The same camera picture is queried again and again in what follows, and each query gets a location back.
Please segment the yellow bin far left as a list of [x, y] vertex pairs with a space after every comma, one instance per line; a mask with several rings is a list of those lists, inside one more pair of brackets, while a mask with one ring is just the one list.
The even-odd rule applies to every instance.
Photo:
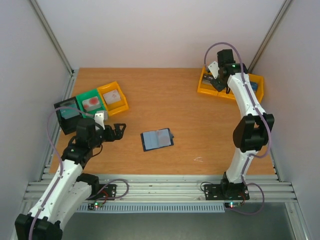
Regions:
[[203, 82], [204, 74], [207, 74], [207, 71], [203, 66], [201, 69], [201, 74], [197, 84], [197, 93], [217, 97], [219, 92], [210, 83], [206, 84]]

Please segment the black card stack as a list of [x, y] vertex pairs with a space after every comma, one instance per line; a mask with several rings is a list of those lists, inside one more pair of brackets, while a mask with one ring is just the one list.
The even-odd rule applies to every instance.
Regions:
[[213, 80], [215, 80], [215, 78], [214, 78], [211, 74], [205, 73], [205, 74], [202, 76], [202, 81], [201, 81], [201, 83], [202, 83], [202, 84], [205, 84], [205, 85], [212, 86], [212, 81], [213, 81]]

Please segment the left controller board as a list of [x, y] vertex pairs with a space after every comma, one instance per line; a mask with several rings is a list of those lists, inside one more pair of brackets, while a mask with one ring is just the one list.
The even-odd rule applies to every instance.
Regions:
[[95, 211], [97, 209], [101, 209], [104, 206], [104, 204], [102, 202], [94, 202], [94, 203], [89, 203], [87, 205], [87, 209], [89, 211]]

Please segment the aluminium rail base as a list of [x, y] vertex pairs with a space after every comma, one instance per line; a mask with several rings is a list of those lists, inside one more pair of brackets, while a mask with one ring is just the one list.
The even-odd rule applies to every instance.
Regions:
[[[221, 175], [173, 175], [173, 174], [99, 174], [103, 185], [113, 179], [125, 179], [129, 192], [121, 198], [127, 203], [195, 203], [204, 202], [203, 182], [219, 184]], [[248, 175], [249, 203], [286, 203], [297, 201], [290, 182], [280, 181], [277, 175]]]

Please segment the blue card stack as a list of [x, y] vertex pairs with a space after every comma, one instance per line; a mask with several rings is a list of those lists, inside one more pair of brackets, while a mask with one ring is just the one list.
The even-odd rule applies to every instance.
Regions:
[[250, 86], [251, 86], [253, 92], [256, 93], [258, 90], [258, 84], [256, 82], [251, 81]]

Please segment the green bin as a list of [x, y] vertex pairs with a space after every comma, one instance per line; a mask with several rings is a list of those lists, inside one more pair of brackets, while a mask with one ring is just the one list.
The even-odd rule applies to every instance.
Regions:
[[75, 96], [79, 108], [86, 114], [94, 115], [98, 111], [105, 111], [105, 105], [100, 97], [98, 90], [92, 89], [90, 91], [78, 94]]

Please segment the black bin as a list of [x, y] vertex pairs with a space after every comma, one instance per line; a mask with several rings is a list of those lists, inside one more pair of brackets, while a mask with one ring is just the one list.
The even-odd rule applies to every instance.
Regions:
[[78, 121], [83, 118], [83, 115], [75, 110], [80, 110], [76, 97], [57, 102], [53, 106], [55, 109], [63, 107], [56, 111], [59, 126], [63, 133], [68, 135], [75, 132]]

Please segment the yellow bin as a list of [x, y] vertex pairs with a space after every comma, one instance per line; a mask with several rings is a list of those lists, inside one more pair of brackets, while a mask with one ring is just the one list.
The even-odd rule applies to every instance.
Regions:
[[116, 81], [99, 86], [97, 91], [109, 117], [129, 109], [127, 99]]
[[227, 93], [226, 90], [223, 90], [223, 91], [219, 92], [217, 94], [217, 96], [220, 97], [220, 98], [229, 99], [229, 100], [233, 100], [233, 101], [236, 100], [236, 98], [235, 98], [235, 96], [234, 96], [232, 91]]
[[203, 66], [201, 69], [201, 74], [197, 84], [197, 93], [217, 97], [219, 92], [210, 83], [206, 84], [203, 82], [204, 74], [207, 74], [207, 71]]
[[255, 93], [255, 96], [259, 103], [262, 102], [264, 97], [264, 77], [261, 75], [251, 74], [249, 73], [249, 81], [250, 85]]

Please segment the yellow bin left side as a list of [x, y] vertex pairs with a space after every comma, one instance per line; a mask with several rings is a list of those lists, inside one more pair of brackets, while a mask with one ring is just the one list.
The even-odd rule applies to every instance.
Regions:
[[129, 109], [127, 99], [116, 81], [99, 86], [97, 91], [109, 117]]

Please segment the corner aluminium profile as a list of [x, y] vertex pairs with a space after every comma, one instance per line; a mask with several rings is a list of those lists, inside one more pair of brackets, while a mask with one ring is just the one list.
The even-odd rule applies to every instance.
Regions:
[[74, 75], [74, 69], [71, 67], [71, 64], [67, 58], [67, 56], [65, 55], [58, 39], [56, 38], [45, 14], [43, 13], [39, 3], [37, 0], [29, 0], [29, 3], [31, 5], [31, 7], [33, 8], [37, 18], [39, 19], [40, 24], [42, 25], [42, 27], [44, 28], [44, 31], [46, 32], [50, 42], [52, 43], [53, 47], [55, 48], [58, 56], [60, 57], [60, 59], [62, 60], [67, 72], [69, 73], [69, 76], [72, 77]]
[[250, 73], [253, 72], [256, 65], [258, 64], [260, 58], [262, 57], [263, 53], [265, 52], [267, 46], [269, 45], [270, 41], [272, 40], [274, 34], [276, 33], [277, 29], [279, 28], [280, 24], [282, 23], [283, 19], [285, 18], [287, 12], [289, 11], [291, 5], [293, 4], [293, 0], [284, 0], [276, 13], [269, 29], [267, 30], [261, 44], [259, 45], [250, 65], [248, 71]]

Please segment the yellow bin far right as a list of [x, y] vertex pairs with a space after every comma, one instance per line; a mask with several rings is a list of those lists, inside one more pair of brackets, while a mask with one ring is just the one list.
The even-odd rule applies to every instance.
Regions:
[[250, 85], [255, 93], [255, 96], [259, 103], [262, 102], [264, 97], [264, 77], [261, 75], [251, 74], [249, 73], [249, 81]]

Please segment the left corner aluminium profile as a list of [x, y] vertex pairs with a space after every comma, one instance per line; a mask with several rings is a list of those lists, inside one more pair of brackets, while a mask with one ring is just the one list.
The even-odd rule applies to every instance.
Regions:
[[67, 72], [69, 73], [69, 76], [72, 77], [74, 75], [74, 69], [71, 67], [71, 64], [67, 58], [67, 56], [65, 55], [58, 39], [56, 38], [45, 14], [43, 13], [39, 3], [37, 0], [29, 0], [29, 3], [31, 5], [31, 7], [33, 8], [37, 18], [39, 19], [40, 24], [42, 25], [42, 27], [44, 28], [44, 31], [46, 32], [50, 42], [52, 43], [53, 47], [55, 48], [58, 56], [60, 57], [60, 59], [62, 60]]

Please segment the right controller board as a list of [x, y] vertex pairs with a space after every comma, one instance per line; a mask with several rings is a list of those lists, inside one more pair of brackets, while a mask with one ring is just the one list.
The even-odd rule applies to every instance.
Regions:
[[224, 206], [229, 209], [239, 208], [242, 206], [241, 202], [225, 202]]

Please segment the right corner aluminium profile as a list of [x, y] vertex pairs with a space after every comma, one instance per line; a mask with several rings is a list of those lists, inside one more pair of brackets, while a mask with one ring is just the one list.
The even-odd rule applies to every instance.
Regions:
[[256, 65], [258, 64], [260, 58], [262, 57], [263, 53], [265, 52], [267, 46], [269, 45], [270, 41], [272, 40], [274, 34], [276, 33], [277, 29], [279, 28], [280, 24], [282, 23], [283, 19], [285, 18], [287, 12], [289, 11], [291, 5], [293, 4], [293, 0], [284, 0], [276, 13], [269, 29], [267, 30], [261, 44], [259, 45], [250, 65], [248, 71], [250, 73], [253, 72]]

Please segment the teal card stack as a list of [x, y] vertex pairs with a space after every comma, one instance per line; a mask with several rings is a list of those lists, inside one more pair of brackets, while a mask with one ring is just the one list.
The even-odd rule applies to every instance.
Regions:
[[76, 117], [80, 114], [78, 111], [75, 110], [75, 109], [78, 109], [76, 103], [71, 103], [70, 105], [68, 105], [68, 107], [71, 107], [71, 108], [62, 108], [60, 110], [60, 114], [63, 119], [67, 120], [67, 119]]

